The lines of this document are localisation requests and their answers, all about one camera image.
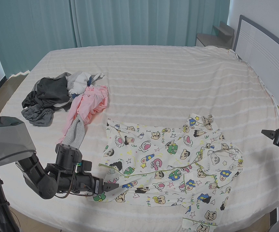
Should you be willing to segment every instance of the bed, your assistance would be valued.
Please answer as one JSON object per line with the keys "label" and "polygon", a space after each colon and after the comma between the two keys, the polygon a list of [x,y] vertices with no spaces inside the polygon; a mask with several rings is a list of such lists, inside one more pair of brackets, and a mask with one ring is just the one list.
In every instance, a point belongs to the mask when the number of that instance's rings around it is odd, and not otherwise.
{"label": "bed", "polygon": [[[269,93],[262,83],[267,80],[261,81],[262,76],[259,78],[254,71],[258,65],[250,63],[257,56],[246,52],[254,52],[250,39],[257,39],[257,35],[249,25],[250,21],[240,18],[235,48],[242,60],[232,50],[214,46],[121,45],[49,52],[0,115],[25,122],[45,166],[55,161],[55,143],[62,136],[67,113],[56,111],[51,126],[36,127],[22,117],[21,102],[42,77],[78,70],[103,72],[105,77],[96,84],[108,86],[109,105],[86,126],[80,147],[83,159],[93,162],[93,175],[103,177],[107,169],[98,163],[107,144],[108,117],[174,128],[181,126],[190,113],[213,114],[225,138],[244,153],[244,171],[234,180],[236,186],[215,231],[248,227],[279,204],[279,148],[261,134],[262,129],[279,128],[279,91]],[[43,200],[25,184],[15,164],[0,167],[0,177],[13,208],[65,231],[182,231],[185,209],[179,205],[161,208],[99,203],[73,195]]]}

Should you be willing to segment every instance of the headboard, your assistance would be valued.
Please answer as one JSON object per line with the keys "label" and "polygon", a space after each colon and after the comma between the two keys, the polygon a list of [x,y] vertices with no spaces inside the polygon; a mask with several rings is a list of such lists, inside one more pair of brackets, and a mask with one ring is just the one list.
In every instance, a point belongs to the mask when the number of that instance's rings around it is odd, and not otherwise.
{"label": "headboard", "polygon": [[241,15],[233,50],[254,69],[279,103],[279,38]]}

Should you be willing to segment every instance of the tiled floor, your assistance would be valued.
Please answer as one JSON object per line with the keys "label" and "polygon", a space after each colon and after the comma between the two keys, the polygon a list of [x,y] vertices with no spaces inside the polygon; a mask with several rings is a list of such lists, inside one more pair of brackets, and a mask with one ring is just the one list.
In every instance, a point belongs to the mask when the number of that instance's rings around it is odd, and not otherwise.
{"label": "tiled floor", "polygon": [[[14,91],[18,88],[21,82],[25,79],[25,75],[19,75],[8,79],[0,88],[0,112],[5,106],[6,102],[10,99]],[[59,229],[53,228],[34,219],[31,219],[20,212],[11,208],[16,214],[18,219],[14,217],[15,221],[19,220],[20,226],[23,231],[29,232],[59,232]],[[238,232],[266,232],[269,229],[269,214],[264,215],[250,227],[239,230]]]}

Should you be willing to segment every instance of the navy blue trim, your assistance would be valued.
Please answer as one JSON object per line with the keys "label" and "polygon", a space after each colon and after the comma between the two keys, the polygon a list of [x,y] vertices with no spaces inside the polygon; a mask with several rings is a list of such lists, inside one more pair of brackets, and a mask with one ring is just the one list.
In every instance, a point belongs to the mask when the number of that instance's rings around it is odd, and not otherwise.
{"label": "navy blue trim", "polygon": [[247,17],[245,17],[243,15],[240,15],[239,16],[239,23],[238,23],[238,27],[237,27],[237,33],[236,33],[236,38],[235,38],[235,43],[234,43],[233,51],[236,50],[238,36],[239,36],[239,31],[240,31],[240,25],[242,23],[242,20],[248,22],[250,25],[253,25],[255,28],[259,29],[261,32],[265,33],[273,41],[275,41],[277,44],[279,44],[279,38],[276,35],[272,34],[267,29],[265,29],[264,27],[260,26],[258,23],[248,19]]}

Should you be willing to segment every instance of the teal curtain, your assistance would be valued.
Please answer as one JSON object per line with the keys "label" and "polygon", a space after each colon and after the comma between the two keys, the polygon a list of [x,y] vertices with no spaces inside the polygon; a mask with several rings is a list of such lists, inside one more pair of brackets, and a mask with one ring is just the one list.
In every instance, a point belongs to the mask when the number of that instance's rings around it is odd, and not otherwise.
{"label": "teal curtain", "polygon": [[49,51],[94,45],[194,46],[227,22],[230,0],[0,0],[6,76],[31,70]]}

